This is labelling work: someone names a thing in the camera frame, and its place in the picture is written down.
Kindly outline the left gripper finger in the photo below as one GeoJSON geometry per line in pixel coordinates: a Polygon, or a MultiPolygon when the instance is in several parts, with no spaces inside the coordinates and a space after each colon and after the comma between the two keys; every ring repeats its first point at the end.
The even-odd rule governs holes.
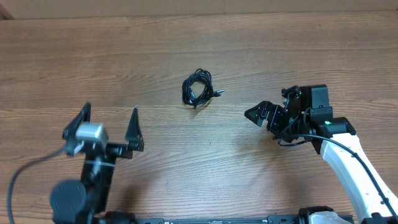
{"type": "Polygon", "coordinates": [[[77,116],[65,127],[62,133],[63,139],[74,138],[78,127],[82,122],[90,122],[91,119],[91,103],[86,102],[77,116]]]}
{"type": "Polygon", "coordinates": [[[127,127],[125,140],[128,142],[132,151],[142,152],[144,150],[144,139],[139,126],[138,107],[139,106],[137,105],[132,109],[132,115],[127,127]]]}

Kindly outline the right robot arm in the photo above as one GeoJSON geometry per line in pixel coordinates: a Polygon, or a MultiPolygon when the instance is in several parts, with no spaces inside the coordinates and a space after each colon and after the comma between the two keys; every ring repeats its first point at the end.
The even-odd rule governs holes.
{"type": "Polygon", "coordinates": [[[274,135],[281,147],[311,143],[333,169],[359,223],[397,223],[397,196],[382,180],[345,117],[334,117],[326,85],[292,86],[281,91],[282,105],[262,101],[247,119],[274,135]]]}

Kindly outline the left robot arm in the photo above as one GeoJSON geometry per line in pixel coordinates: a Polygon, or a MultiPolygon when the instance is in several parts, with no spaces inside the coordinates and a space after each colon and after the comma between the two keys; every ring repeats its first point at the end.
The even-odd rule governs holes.
{"type": "Polygon", "coordinates": [[[104,124],[91,121],[91,103],[65,127],[63,152],[68,156],[85,155],[81,177],[59,182],[50,194],[54,223],[137,223],[135,214],[106,211],[116,161],[132,159],[134,151],[144,150],[139,127],[138,107],[125,134],[126,144],[110,142],[104,124]]]}

